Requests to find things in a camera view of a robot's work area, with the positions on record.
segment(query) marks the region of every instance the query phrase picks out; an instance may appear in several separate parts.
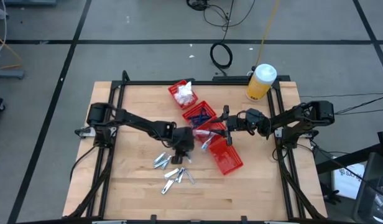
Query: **red plastic basket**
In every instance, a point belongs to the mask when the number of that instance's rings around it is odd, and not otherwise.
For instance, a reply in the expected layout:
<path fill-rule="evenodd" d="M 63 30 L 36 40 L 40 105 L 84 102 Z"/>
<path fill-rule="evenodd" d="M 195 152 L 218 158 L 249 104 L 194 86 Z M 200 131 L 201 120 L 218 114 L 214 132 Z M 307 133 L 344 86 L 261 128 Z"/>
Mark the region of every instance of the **red plastic basket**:
<path fill-rule="evenodd" d="M 226 139 L 208 146 L 208 149 L 223 175 L 229 174 L 244 165 L 235 148 L 226 144 Z"/>
<path fill-rule="evenodd" d="M 204 108 L 206 110 L 206 114 L 211 116 L 211 118 L 205 123 L 210 122 L 213 119 L 216 119 L 216 113 L 212 108 L 206 103 L 206 101 L 202 101 L 201 103 L 194 106 L 192 109 L 188 110 L 186 113 L 182 114 L 186 123 L 190 124 L 193 127 L 193 123 L 188 119 L 191 116 L 197 116 L 201 113 L 201 109 Z"/>
<path fill-rule="evenodd" d="M 204 123 L 200 127 L 197 128 L 197 130 L 212 130 L 212 129 L 221 129 L 224 130 L 224 125 L 222 123 Z M 205 141 L 208 140 L 208 136 L 204 135 L 196 135 L 196 139 L 199 140 L 201 143 L 204 143 Z M 212 137 L 211 139 L 211 145 L 216 143 L 218 140 L 223 139 L 222 136 L 216 134 Z"/>
<path fill-rule="evenodd" d="M 197 100 L 198 100 L 198 97 L 197 97 L 196 93 L 194 93 L 193 90 L 192 90 L 192 92 L 193 92 L 194 100 L 193 100 L 192 102 L 190 102 L 189 104 L 181 105 L 181 104 L 179 104 L 178 101 L 175 99 L 175 94 L 178 92 L 178 86 L 180 86 L 180 85 L 186 85 L 186 83 L 187 83 L 186 80 L 182 80 L 182 81 L 180 81 L 180 82 L 174 84 L 174 85 L 171 86 L 170 88 L 168 88 L 168 91 L 171 93 L 172 98 L 175 100 L 175 102 L 177 102 L 177 104 L 180 106 L 180 108 L 181 108 L 182 110 L 185 110 L 185 109 L 191 107 L 191 106 L 192 106 L 193 104 L 195 104 L 195 103 L 197 102 Z"/>

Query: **yellow bottle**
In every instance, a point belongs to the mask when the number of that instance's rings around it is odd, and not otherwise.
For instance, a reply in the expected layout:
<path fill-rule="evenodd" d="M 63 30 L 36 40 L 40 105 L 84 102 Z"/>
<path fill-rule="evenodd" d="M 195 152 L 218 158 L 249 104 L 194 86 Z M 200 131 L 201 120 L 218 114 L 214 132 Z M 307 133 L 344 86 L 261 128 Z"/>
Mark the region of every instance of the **yellow bottle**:
<path fill-rule="evenodd" d="M 276 69 L 268 64 L 260 64 L 256 67 L 252 74 L 251 81 L 249 81 L 246 95 L 252 101 L 262 99 L 270 89 L 274 80 L 277 77 Z"/>

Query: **metal clip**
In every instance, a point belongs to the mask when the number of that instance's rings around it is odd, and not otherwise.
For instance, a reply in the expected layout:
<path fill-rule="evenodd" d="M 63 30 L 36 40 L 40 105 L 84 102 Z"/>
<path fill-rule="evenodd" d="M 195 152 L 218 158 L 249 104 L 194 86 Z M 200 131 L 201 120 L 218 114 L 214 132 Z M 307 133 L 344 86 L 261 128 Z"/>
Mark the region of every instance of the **metal clip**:
<path fill-rule="evenodd" d="M 187 175 L 187 177 L 189 178 L 190 182 L 191 182 L 192 184 L 194 184 L 195 182 L 194 182 L 192 176 L 190 175 L 189 171 L 187 171 L 187 170 L 185 169 L 184 172 L 186 173 L 186 175 Z"/>
<path fill-rule="evenodd" d="M 165 170 L 165 168 L 167 168 L 167 165 L 168 165 L 168 164 L 169 164 L 169 161 L 165 161 L 165 163 L 162 164 L 161 169 L 162 169 L 162 170 Z"/>
<path fill-rule="evenodd" d="M 179 174 L 177 178 L 175 179 L 176 182 L 180 183 L 182 181 L 183 171 L 185 171 L 185 168 L 184 167 L 180 168 Z"/>
<path fill-rule="evenodd" d="M 166 162 L 167 162 L 166 160 L 159 162 L 158 164 L 154 165 L 154 169 L 160 167 L 162 164 L 164 164 Z"/>
<path fill-rule="evenodd" d="M 165 184 L 165 186 L 162 189 L 161 193 L 162 194 L 167 193 L 168 189 L 171 187 L 172 184 L 173 184 L 173 180 L 168 180 L 167 184 Z"/>
<path fill-rule="evenodd" d="M 168 158 L 165 160 L 166 162 L 161 167 L 162 170 L 165 170 L 165 168 L 167 168 L 167 165 L 171 161 L 171 158 L 172 158 L 172 156 L 168 156 Z"/>
<path fill-rule="evenodd" d="M 192 156 L 190 155 L 190 153 L 186 152 L 186 156 L 189 163 L 192 163 Z"/>
<path fill-rule="evenodd" d="M 154 160 L 154 165 L 156 165 L 157 163 L 161 162 L 161 160 L 164 158 L 165 155 L 166 155 L 166 152 L 161 153 L 161 155 L 159 155 L 159 156 Z"/>
<path fill-rule="evenodd" d="M 179 168 L 176 168 L 173 171 L 166 173 L 164 175 L 165 180 L 168 180 L 171 176 L 175 175 L 177 172 L 179 172 Z"/>

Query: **gray floor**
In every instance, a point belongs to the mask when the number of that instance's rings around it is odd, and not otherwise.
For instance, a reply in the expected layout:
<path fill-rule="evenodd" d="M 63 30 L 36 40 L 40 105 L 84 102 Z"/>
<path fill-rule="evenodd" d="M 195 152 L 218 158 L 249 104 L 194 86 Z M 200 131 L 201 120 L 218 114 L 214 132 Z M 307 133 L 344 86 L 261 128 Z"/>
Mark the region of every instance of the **gray floor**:
<path fill-rule="evenodd" d="M 232 21 L 239 21 L 252 0 L 235 1 Z M 211 0 L 229 10 L 230 0 Z M 379 40 L 383 40 L 383 0 L 360 0 Z M 8 39 L 71 40 L 85 0 L 61 0 L 57 7 L 11 7 Z M 257 0 L 252 14 L 229 28 L 227 39 L 261 39 L 274 1 Z M 220 23 L 214 12 L 207 18 Z M 0 21 L 0 35 L 3 26 Z M 203 20 L 184 1 L 93 0 L 81 40 L 221 39 L 220 27 Z M 369 40 L 352 0 L 280 2 L 269 39 Z M 231 44 L 234 61 L 229 75 L 245 75 L 259 46 Z M 23 80 L 0 80 L 7 110 L 0 119 L 0 223 L 6 223 L 58 82 L 69 45 L 11 45 L 24 59 Z M 71 165 L 79 139 L 73 130 L 83 124 L 93 83 L 119 79 L 127 70 L 132 80 L 211 80 L 217 69 L 210 44 L 77 45 L 44 146 L 27 192 L 19 222 L 60 218 Z M 219 62 L 227 56 L 215 50 Z M 15 58 L 4 50 L 0 66 Z M 262 63 L 297 82 L 302 96 L 383 92 L 383 68 L 371 45 L 266 45 Z M 377 98 L 325 98 L 335 110 Z M 324 98 L 302 97 L 302 101 Z M 383 108 L 383 100 L 356 111 Z M 321 128 L 317 143 L 329 151 L 353 152 L 376 144 L 383 131 L 383 112 L 336 117 Z"/>

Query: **wooden tabletop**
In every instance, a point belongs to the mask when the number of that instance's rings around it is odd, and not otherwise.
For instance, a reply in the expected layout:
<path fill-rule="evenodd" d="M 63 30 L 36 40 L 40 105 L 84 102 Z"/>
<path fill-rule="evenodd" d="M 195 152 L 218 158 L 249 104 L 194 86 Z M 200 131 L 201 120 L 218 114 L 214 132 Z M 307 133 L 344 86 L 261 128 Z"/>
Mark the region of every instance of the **wooden tabletop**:
<path fill-rule="evenodd" d="M 107 102 L 110 82 L 96 82 L 91 103 Z M 285 109 L 300 103 L 295 82 L 280 82 Z M 122 108 L 138 116 L 155 121 L 174 121 L 178 127 L 186 126 L 182 113 L 169 95 L 168 86 L 126 86 Z M 193 90 L 220 115 L 224 105 L 230 114 L 255 108 L 270 117 L 267 98 L 255 103 L 245 96 L 246 86 L 198 86 Z M 148 220 L 155 214 L 159 220 L 286 220 L 287 214 L 280 179 L 279 165 L 272 158 L 274 138 L 266 140 L 246 132 L 232 133 L 236 148 L 244 166 L 223 176 L 209 152 L 202 152 L 196 142 L 192 152 L 193 162 L 184 160 L 165 170 L 154 169 L 153 160 L 162 152 L 174 151 L 148 137 L 146 133 L 122 126 L 119 129 L 114 153 L 113 169 L 109 183 L 105 219 Z M 77 157 L 92 147 L 93 138 L 81 140 Z M 307 139 L 299 144 L 310 146 Z M 68 215 L 83 200 L 91 187 L 98 150 L 91 153 L 76 167 L 63 215 Z M 294 149 L 299 183 L 302 191 L 316 209 L 326 216 L 315 161 L 310 151 L 303 147 Z M 164 174 L 176 167 L 186 167 L 196 184 L 183 177 L 182 183 L 174 183 L 165 195 L 161 190 L 167 181 Z M 298 216 L 295 195 L 290 188 L 294 216 Z M 94 214 L 97 214 L 100 191 Z"/>

